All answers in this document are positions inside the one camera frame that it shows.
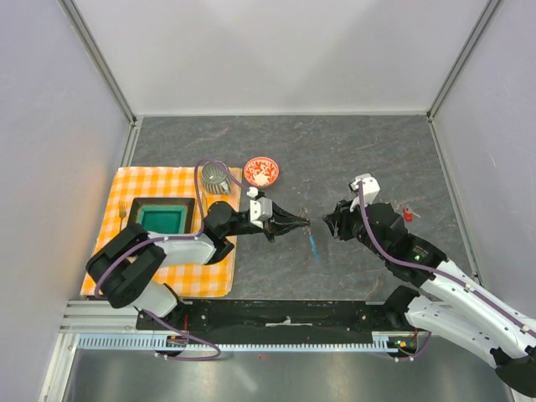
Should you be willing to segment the blue tag keyring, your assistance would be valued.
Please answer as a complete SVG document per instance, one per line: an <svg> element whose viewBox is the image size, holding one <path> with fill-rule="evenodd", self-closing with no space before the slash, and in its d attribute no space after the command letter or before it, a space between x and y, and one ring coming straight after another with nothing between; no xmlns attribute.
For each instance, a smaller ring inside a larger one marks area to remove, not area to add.
<svg viewBox="0 0 536 402"><path fill-rule="evenodd" d="M300 215L304 219L310 220L309 213L308 213L306 207L301 207ZM310 246L311 246L311 251L312 251L312 254L313 254L313 257L314 257L315 261L319 261L320 257L318 255L317 246L316 246L315 240L314 240L313 235L312 235L311 225L309 224L308 226L304 226L302 229L303 229L304 235L309 239Z"/></svg>

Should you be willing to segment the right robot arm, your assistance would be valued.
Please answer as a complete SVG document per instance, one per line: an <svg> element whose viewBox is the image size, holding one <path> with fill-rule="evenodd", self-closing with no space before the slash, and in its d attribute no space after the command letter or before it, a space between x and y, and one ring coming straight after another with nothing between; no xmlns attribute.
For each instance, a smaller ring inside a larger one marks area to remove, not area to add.
<svg viewBox="0 0 536 402"><path fill-rule="evenodd" d="M535 396L535 321L483 288L432 243L405 227L390 204L337 203L322 218L336 239L357 240L400 280L420 289L383 312L396 330L408 324L477 355L511 389Z"/></svg>

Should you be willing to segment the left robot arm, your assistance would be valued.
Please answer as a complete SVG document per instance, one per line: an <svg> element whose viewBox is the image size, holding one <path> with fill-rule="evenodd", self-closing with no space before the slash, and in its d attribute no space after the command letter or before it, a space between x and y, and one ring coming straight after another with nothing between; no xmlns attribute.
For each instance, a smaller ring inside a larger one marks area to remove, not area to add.
<svg viewBox="0 0 536 402"><path fill-rule="evenodd" d="M230 236L263 234L272 242L309 225L309 219L266 197L250 201L246 211L220 201L209 207L197 234L160 234L140 224L126 226L89 259L86 271L95 283L95 295L102 295L115 309L135 307L152 314L164 328L174 329L183 322L184 310L169 286L153 280L159 269L215 265L234 250Z"/></svg>

